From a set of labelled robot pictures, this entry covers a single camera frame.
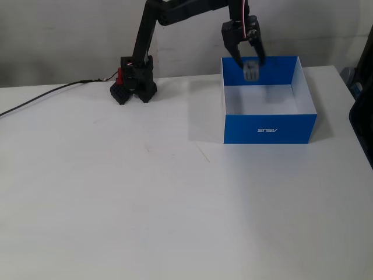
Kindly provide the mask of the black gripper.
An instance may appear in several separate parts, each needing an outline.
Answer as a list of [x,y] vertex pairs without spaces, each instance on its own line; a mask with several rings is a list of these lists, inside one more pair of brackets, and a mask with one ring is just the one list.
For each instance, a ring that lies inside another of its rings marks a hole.
[[222,26],[222,36],[225,48],[230,53],[236,64],[243,69],[243,62],[238,46],[247,41],[254,48],[259,65],[263,66],[266,60],[265,50],[261,40],[261,31],[256,16],[249,15],[244,22],[229,21]]

